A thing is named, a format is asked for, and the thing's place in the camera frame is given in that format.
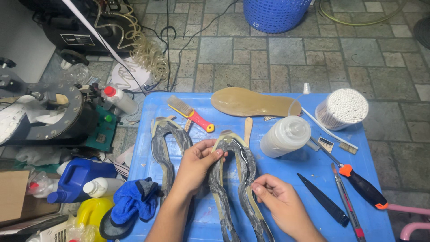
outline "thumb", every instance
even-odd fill
[[[278,199],[275,198],[272,194],[270,194],[264,186],[254,182],[251,184],[251,189],[254,191],[255,195],[259,197],[266,207],[273,211],[277,207]]]
[[[219,160],[222,155],[224,154],[224,151],[222,149],[217,149],[214,152],[210,153],[208,156],[202,159],[202,162],[205,164],[205,166],[209,169],[209,167],[215,163],[215,161]]]

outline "right hand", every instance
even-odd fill
[[[296,241],[326,241],[315,229],[300,197],[291,184],[265,174],[255,179],[251,188],[258,202],[271,211],[279,228]]]

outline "pink pipe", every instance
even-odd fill
[[[409,241],[411,233],[415,230],[430,230],[430,223],[409,223],[403,227],[400,233],[400,239]]]
[[[400,206],[395,204],[388,204],[387,209],[400,211],[400,212],[413,213],[413,214],[424,214],[424,215],[430,216],[430,209],[425,209],[425,208],[412,208],[412,207],[405,207],[405,206]]]

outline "hand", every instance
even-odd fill
[[[189,195],[195,195],[199,191],[209,167],[221,157],[228,155],[222,149],[212,152],[215,142],[215,139],[202,140],[185,150],[173,183],[174,187],[178,186]]]
[[[257,201],[266,205],[283,232],[296,241],[326,241],[315,229],[291,184],[265,174],[255,179],[251,188],[257,196]]]

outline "yellow container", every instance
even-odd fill
[[[95,233],[94,242],[106,242],[99,232],[100,222],[104,214],[114,206],[113,197],[88,199],[82,202],[76,215],[76,225],[83,223],[84,225],[95,225],[97,231]]]

